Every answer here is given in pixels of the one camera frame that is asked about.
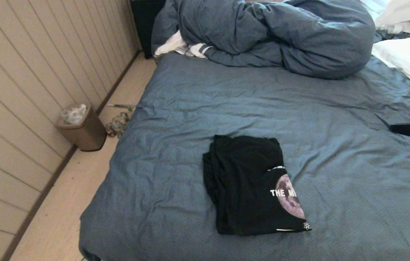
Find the plastic bag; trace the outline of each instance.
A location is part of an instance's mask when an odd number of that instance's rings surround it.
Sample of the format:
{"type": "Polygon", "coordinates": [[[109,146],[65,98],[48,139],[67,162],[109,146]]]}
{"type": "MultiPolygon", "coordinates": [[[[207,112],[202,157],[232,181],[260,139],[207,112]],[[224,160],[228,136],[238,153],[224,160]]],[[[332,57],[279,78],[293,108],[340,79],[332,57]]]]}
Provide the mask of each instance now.
{"type": "Polygon", "coordinates": [[[86,113],[87,106],[85,104],[81,104],[78,108],[71,108],[66,109],[61,112],[60,116],[63,117],[64,123],[67,124],[78,124],[82,121],[84,114],[86,113]]]}

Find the black nightstand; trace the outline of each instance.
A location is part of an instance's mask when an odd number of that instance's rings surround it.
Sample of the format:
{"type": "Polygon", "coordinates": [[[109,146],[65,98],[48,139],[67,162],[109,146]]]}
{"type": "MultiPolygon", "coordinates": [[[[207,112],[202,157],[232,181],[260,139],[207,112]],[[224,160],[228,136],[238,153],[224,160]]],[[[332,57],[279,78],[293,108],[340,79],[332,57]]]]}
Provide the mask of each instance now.
{"type": "Polygon", "coordinates": [[[145,59],[152,57],[152,30],[155,17],[165,5],[165,0],[130,0],[134,14],[137,35],[144,51],[145,59]]]}

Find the crumpled duvet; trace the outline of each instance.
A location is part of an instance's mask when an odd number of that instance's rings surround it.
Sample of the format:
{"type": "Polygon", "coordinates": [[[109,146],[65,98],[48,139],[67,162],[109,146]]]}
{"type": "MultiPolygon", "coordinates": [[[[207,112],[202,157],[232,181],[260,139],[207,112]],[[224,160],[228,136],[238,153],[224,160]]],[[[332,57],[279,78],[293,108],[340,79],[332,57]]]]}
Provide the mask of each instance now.
{"type": "Polygon", "coordinates": [[[371,57],[375,26],[358,0],[167,0],[152,32],[152,52],[180,30],[188,45],[226,66],[283,66],[337,79],[371,57]]]}

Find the moon graphic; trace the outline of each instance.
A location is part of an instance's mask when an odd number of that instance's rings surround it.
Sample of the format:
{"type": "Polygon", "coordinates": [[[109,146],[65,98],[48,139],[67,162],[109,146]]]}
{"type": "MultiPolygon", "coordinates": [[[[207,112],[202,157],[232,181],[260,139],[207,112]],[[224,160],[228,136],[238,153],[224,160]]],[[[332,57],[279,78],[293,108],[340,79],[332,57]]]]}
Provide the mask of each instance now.
{"type": "Polygon", "coordinates": [[[279,178],[278,183],[276,183],[276,190],[284,190],[285,192],[284,195],[278,196],[279,203],[281,203],[282,207],[291,215],[305,219],[305,214],[303,213],[298,198],[296,196],[289,196],[288,190],[294,191],[294,187],[287,174],[284,174],[279,178]]]}

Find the baseboard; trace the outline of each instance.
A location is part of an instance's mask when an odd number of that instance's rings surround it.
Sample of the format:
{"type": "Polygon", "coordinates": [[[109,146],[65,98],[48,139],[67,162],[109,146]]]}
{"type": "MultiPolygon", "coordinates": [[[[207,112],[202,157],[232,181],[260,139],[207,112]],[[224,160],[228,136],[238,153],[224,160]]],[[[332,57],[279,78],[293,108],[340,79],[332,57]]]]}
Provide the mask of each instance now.
{"type": "MultiPolygon", "coordinates": [[[[137,53],[134,55],[134,57],[131,59],[131,61],[128,63],[128,65],[126,66],[126,68],[124,69],[124,71],[122,72],[122,74],[119,76],[119,78],[117,79],[117,81],[113,84],[112,89],[108,92],[107,96],[105,97],[105,99],[102,101],[102,103],[100,104],[100,106],[97,108],[96,112],[97,115],[100,114],[100,112],[102,111],[102,109],[105,107],[105,105],[107,104],[108,100],[110,99],[110,97],[113,95],[114,91],[117,89],[119,83],[121,82],[121,80],[124,78],[124,76],[126,75],[127,71],[129,70],[129,68],[132,66],[132,64],[134,63],[134,61],[136,60],[137,56],[139,55],[140,51],[137,51],[137,53]]],[[[2,261],[9,261],[11,259],[11,256],[13,255],[16,247],[18,246],[18,243],[21,241],[21,238],[24,236],[24,233],[26,232],[26,230],[28,229],[29,225],[31,224],[31,221],[33,220],[34,216],[36,215],[37,211],[39,210],[39,207],[42,205],[42,203],[44,202],[45,198],[47,197],[47,195],[49,194],[50,190],[52,189],[52,187],[54,186],[55,182],[57,181],[58,177],[60,176],[61,172],[63,172],[63,170],[66,167],[66,164],[68,164],[69,160],[71,159],[71,157],[74,155],[74,153],[76,152],[77,147],[75,145],[73,145],[71,147],[71,149],[69,150],[69,152],[66,154],[66,156],[64,157],[64,159],[62,160],[62,162],[60,163],[59,167],[57,168],[57,170],[55,171],[55,173],[52,175],[52,177],[50,178],[49,182],[47,182],[47,185],[45,186],[44,190],[42,191],[41,195],[39,195],[39,197],[37,198],[36,202],[34,203],[33,207],[31,208],[31,210],[29,211],[28,215],[26,216],[25,220],[23,221],[23,223],[21,224],[20,228],[18,229],[17,233],[15,234],[13,240],[11,241],[11,244],[9,245],[8,249],[6,250],[5,254],[3,255],[2,261]]]]}

